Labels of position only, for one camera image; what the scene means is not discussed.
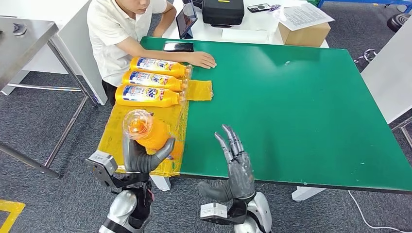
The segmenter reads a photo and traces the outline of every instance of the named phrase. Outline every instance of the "child's right hand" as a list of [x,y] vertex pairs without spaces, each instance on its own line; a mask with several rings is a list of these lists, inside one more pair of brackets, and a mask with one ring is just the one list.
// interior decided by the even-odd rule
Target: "child's right hand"
[[210,69],[216,66],[215,59],[212,55],[205,52],[188,52],[185,56],[187,56],[186,62],[197,67]]

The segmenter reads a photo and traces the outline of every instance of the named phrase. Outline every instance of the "robot finger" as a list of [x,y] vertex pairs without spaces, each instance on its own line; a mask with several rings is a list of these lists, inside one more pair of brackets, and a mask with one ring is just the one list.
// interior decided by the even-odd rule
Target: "robot finger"
[[220,146],[222,147],[222,150],[224,153],[224,157],[226,158],[226,161],[229,163],[230,161],[233,160],[233,155],[231,151],[229,150],[229,147],[227,146],[222,136],[218,134],[218,132],[215,132],[215,138],[219,141]]
[[233,140],[236,146],[238,146],[239,154],[243,151],[243,145],[242,142],[240,141],[240,138],[236,134],[236,132],[232,129],[232,127],[229,126],[229,129],[233,135]]
[[233,136],[232,129],[227,125],[222,125],[222,129],[226,132],[227,137],[229,138],[230,148],[232,149],[234,157],[239,154],[239,148],[235,141],[235,137]]

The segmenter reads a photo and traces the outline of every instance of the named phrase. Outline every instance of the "gray carpet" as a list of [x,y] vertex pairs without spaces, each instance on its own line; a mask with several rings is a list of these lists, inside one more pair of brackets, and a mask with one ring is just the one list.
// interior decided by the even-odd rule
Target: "gray carpet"
[[[381,5],[325,3],[322,9],[337,20],[331,23],[329,45],[346,48],[354,57],[366,48],[383,47],[393,35],[386,28],[386,19],[397,13],[394,6],[384,9]],[[37,72],[31,72],[23,82],[71,85],[67,75]],[[0,95],[0,141],[45,161],[80,99],[80,93],[27,89],[16,89],[9,97]],[[11,232],[97,231],[115,195],[97,182],[86,167],[85,158],[96,149],[110,110],[109,106],[86,105],[52,165],[64,174],[61,180],[52,180],[0,153],[0,199],[26,204]],[[412,162],[412,150],[401,132],[395,132],[395,136]],[[171,178],[171,191],[154,189],[154,219],[147,232],[232,232],[231,227],[198,220],[200,205],[211,202],[196,190],[199,181],[175,177]],[[269,201],[273,232],[391,232],[368,228],[346,191],[329,189],[297,203],[291,199],[293,186],[260,183],[257,189]],[[412,230],[412,196],[359,191],[353,194],[370,224]],[[5,217],[0,214],[0,222]]]

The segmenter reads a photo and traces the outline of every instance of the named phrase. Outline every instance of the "black box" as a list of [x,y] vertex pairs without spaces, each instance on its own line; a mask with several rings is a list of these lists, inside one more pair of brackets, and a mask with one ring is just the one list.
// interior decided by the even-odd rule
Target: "black box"
[[203,0],[203,23],[239,25],[244,16],[243,0]]

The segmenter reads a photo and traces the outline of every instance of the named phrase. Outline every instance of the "white shirt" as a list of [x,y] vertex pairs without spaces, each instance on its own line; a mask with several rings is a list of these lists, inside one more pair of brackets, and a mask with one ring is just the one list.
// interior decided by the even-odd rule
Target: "white shirt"
[[146,12],[130,18],[115,0],[92,0],[87,11],[93,55],[103,80],[113,86],[121,84],[132,57],[116,44],[131,36],[137,41],[147,35],[152,14],[166,10],[166,0],[151,0]]

